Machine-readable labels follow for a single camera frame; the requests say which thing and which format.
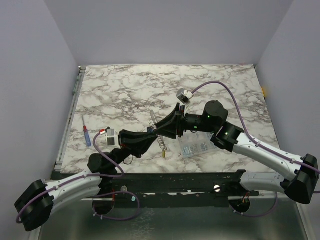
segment screwdriver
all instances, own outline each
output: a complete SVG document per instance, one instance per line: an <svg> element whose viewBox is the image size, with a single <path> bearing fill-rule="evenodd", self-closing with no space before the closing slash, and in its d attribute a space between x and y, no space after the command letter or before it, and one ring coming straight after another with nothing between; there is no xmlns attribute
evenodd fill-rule
<svg viewBox="0 0 320 240"><path fill-rule="evenodd" d="M82 116L82 121L83 121L83 132L84 132L85 143L86 143L87 147L91 147L91 141L90 141L88 129L85 124L85 119L84 119L83 115L81 115L81 116Z"/></svg>

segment black metal base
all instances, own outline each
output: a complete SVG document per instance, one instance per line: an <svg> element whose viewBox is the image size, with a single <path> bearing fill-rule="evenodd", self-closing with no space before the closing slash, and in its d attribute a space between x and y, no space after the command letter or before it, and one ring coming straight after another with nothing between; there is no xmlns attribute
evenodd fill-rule
<svg viewBox="0 0 320 240"><path fill-rule="evenodd" d="M227 208L228 197L242 197L247 193L240 185L240 178L244 172L238 170L219 173L127 173L122 178L111 180L110 187L102 189L99 194L109 193L110 189L120 191L121 187L126 186L129 192L139 197L142 208ZM70 176L72 174L53 172L51 180L58 181ZM250 192L250 196L258 195L258 191ZM115 202L117 208L137 206L129 194L116 195Z"/></svg>

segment metal spring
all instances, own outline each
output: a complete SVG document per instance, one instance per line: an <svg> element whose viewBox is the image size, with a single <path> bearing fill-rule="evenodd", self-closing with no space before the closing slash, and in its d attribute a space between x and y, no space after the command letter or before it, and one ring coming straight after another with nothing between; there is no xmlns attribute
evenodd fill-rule
<svg viewBox="0 0 320 240"><path fill-rule="evenodd" d="M165 144L164 139L163 139L162 136L159 136L159 137L158 137L157 142L158 142L158 144L159 144L159 147L160 147L162 150L167 151L167 146L166 146L166 144Z"/></svg>
<svg viewBox="0 0 320 240"><path fill-rule="evenodd" d="M149 125L150 125L150 127L153 128L153 129L156 128L156 125L155 125L155 123L154 123L153 120L150 120L150 121L149 121ZM165 141L164 141L164 138L163 138L162 136L159 136L159 137L158 137L157 142L158 142L159 147L160 147L161 150L165 150L165 151L167 150L167 146L166 146Z"/></svg>
<svg viewBox="0 0 320 240"><path fill-rule="evenodd" d="M155 129L155 127L156 127L154 121L152 121L152 120L149 121L149 125L150 125L150 127L152 127L153 129Z"/></svg>

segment key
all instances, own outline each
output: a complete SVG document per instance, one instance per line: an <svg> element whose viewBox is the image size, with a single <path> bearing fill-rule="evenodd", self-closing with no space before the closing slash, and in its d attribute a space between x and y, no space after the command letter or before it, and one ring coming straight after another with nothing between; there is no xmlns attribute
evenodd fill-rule
<svg viewBox="0 0 320 240"><path fill-rule="evenodd" d="M166 150L162 149L162 157L166 160Z"/></svg>

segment white wall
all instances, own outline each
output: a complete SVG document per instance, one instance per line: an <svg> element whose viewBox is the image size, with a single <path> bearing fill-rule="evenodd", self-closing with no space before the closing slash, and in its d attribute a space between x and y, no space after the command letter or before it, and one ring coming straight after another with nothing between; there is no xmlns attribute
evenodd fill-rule
<svg viewBox="0 0 320 240"><path fill-rule="evenodd" d="M320 1L295 0L256 71L268 89L266 103L280 147L310 153L320 163L319 69ZM308 209L320 239L320 196L313 196Z"/></svg>
<svg viewBox="0 0 320 240"><path fill-rule="evenodd" d="M257 64L292 0L45 0L79 65Z"/></svg>
<svg viewBox="0 0 320 240"><path fill-rule="evenodd" d="M43 0L0 7L0 239L24 240L14 203L50 176L78 65Z"/></svg>

